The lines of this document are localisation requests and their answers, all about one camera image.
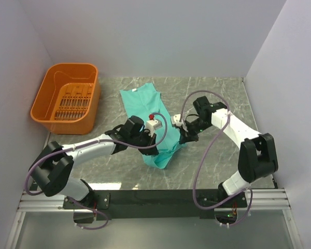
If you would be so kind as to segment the teal t shirt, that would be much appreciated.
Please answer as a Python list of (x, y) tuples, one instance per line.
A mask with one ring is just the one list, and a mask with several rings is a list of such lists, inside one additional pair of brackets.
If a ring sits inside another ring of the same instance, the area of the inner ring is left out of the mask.
[(124, 108), (129, 117), (137, 116), (145, 122), (145, 128), (153, 132), (158, 146), (158, 155), (143, 155), (148, 166), (165, 169), (175, 152), (183, 147), (179, 144), (180, 133), (172, 127), (171, 117), (161, 100), (161, 94), (152, 83), (133, 90), (120, 91)]

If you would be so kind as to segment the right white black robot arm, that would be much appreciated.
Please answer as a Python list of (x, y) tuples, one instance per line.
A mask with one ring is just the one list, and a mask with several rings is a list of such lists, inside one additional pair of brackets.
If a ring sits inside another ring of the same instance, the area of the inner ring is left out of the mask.
[(210, 103), (206, 96), (202, 96), (193, 102), (193, 106), (197, 118), (192, 122), (184, 120), (181, 114), (171, 117), (172, 126), (179, 129), (180, 144), (197, 142), (199, 133), (214, 126), (239, 149), (237, 171), (220, 183), (217, 191), (218, 203), (228, 207), (240, 190), (278, 170), (274, 138), (243, 123), (223, 102)]

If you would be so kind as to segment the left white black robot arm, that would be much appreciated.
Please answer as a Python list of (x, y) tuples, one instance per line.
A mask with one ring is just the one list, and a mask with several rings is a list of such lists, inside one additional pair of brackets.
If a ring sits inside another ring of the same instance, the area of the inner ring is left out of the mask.
[(31, 166), (30, 176), (47, 197), (61, 193), (86, 209), (93, 203), (94, 192), (86, 181), (70, 175), (73, 167), (96, 157), (119, 153), (128, 147), (137, 148), (143, 155), (157, 155), (155, 131), (161, 127), (162, 123), (157, 119), (143, 121), (131, 116), (125, 124), (87, 141), (68, 145), (51, 142)]

